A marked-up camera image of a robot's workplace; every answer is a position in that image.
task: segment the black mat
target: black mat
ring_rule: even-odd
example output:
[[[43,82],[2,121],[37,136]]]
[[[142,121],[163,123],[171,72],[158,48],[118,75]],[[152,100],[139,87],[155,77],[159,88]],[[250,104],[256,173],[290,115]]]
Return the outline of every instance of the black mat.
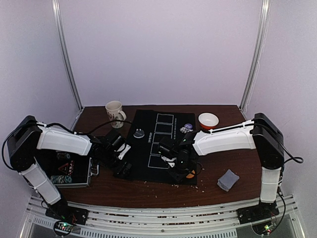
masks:
[[[159,141],[164,136],[181,140],[184,133],[180,129],[190,123],[195,130],[194,113],[164,113],[153,110],[137,110],[133,119],[137,128],[145,132],[141,139],[133,137],[135,127],[131,127],[128,134],[128,143],[131,144],[130,151],[125,158],[132,164],[131,179],[143,181],[155,181],[164,183],[175,183],[168,174],[168,165],[158,154]],[[196,177],[185,179],[181,184],[196,184]]]

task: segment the purple sticker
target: purple sticker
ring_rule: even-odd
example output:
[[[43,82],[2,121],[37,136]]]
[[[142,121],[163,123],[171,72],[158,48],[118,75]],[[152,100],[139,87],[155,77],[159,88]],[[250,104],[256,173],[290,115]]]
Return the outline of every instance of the purple sticker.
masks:
[[[184,125],[184,127],[187,128],[187,129],[192,129],[192,128],[193,128],[193,125],[187,123],[187,124]]]

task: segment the wooden table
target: wooden table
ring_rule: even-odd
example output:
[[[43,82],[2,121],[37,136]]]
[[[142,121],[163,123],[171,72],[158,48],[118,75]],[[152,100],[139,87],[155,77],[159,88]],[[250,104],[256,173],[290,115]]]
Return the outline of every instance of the wooden table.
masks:
[[[241,123],[244,120],[237,106],[124,106],[127,119],[132,121],[137,109],[153,109],[161,112],[191,112],[198,115],[211,112],[218,116],[218,127]],[[87,132],[108,121],[104,107],[86,107],[76,125],[76,131]],[[127,136],[130,125],[120,129]],[[107,125],[94,135],[106,135]],[[261,165],[256,150],[235,150],[209,154],[199,160],[204,170],[198,175],[196,186],[126,181],[112,176],[109,169],[101,168],[100,175],[93,177],[88,188],[61,189],[68,201],[91,205],[127,208],[170,208],[213,205],[253,199],[260,196]],[[217,180],[228,169],[240,176],[237,183],[226,192],[217,186]]]

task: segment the sticker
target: sticker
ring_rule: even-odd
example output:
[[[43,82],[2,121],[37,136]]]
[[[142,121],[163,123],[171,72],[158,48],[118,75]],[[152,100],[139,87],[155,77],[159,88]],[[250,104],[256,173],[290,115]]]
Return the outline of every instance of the sticker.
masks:
[[[58,168],[59,171],[63,172],[66,175],[72,175],[74,171],[74,161],[66,163]]]
[[[193,129],[193,125],[187,123],[187,124],[185,124],[185,125],[180,129],[180,132],[186,134],[186,133],[188,133],[188,132],[193,131],[192,129]]]
[[[193,125],[191,125],[189,123],[185,124],[184,127],[187,129],[190,129],[190,130],[193,129]]]

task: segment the white bowl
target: white bowl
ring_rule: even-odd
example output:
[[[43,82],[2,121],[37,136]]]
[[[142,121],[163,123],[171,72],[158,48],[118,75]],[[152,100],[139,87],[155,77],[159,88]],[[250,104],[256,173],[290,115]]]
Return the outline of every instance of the white bowl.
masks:
[[[219,119],[212,113],[202,113],[199,115],[198,120],[202,128],[210,130],[214,129],[219,123]]]

